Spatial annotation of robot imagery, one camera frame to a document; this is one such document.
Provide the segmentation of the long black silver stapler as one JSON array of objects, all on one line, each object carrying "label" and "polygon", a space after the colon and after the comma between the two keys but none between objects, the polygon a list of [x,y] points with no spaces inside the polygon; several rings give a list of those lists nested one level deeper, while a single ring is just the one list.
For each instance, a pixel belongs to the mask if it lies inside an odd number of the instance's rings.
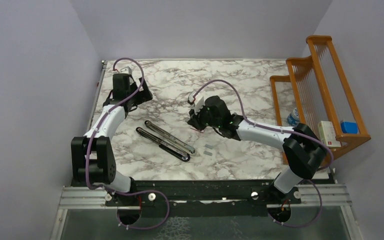
[{"label": "long black silver stapler", "polygon": [[144,125],[149,130],[152,130],[153,132],[159,134],[160,137],[152,134],[151,132],[143,129],[142,127],[137,127],[135,129],[136,132],[140,136],[151,140],[153,143],[157,144],[160,149],[174,156],[178,160],[187,163],[191,160],[191,156],[195,156],[197,154],[197,150],[193,146],[183,142],[168,131],[155,125],[150,120],[146,120],[144,122]]}]

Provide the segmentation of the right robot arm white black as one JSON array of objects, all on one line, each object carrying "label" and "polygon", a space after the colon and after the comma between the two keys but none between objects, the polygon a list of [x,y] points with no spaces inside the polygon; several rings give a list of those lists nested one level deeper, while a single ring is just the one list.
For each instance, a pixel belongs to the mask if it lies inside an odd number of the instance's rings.
[{"label": "right robot arm white black", "polygon": [[311,180],[328,151],[306,124],[281,127],[252,123],[245,116],[231,113],[217,95],[201,98],[191,105],[187,124],[198,131],[215,129],[222,137],[237,141],[251,141],[282,150],[288,167],[271,183],[269,199],[280,204],[289,192],[303,180]]}]

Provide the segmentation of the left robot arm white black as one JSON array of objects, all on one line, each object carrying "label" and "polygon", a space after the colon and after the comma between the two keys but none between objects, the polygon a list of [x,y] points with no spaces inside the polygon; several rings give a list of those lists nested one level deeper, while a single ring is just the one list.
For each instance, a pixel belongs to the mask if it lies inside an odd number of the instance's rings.
[{"label": "left robot arm white black", "polygon": [[71,141],[72,175],[90,189],[105,187],[118,192],[118,199],[129,206],[137,200],[137,191],[132,188],[132,178],[117,171],[111,139],[128,113],[153,96],[145,78],[136,83],[130,73],[114,74],[112,86],[96,123]]}]

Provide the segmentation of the red white staple box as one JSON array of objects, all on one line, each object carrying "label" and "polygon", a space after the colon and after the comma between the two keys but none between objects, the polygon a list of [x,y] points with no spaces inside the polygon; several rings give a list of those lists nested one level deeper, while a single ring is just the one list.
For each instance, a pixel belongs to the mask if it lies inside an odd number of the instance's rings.
[{"label": "red white staple box", "polygon": [[205,129],[202,129],[202,130],[195,129],[195,128],[191,128],[191,129],[198,132],[198,133],[201,133],[201,134],[203,134],[205,132]]}]

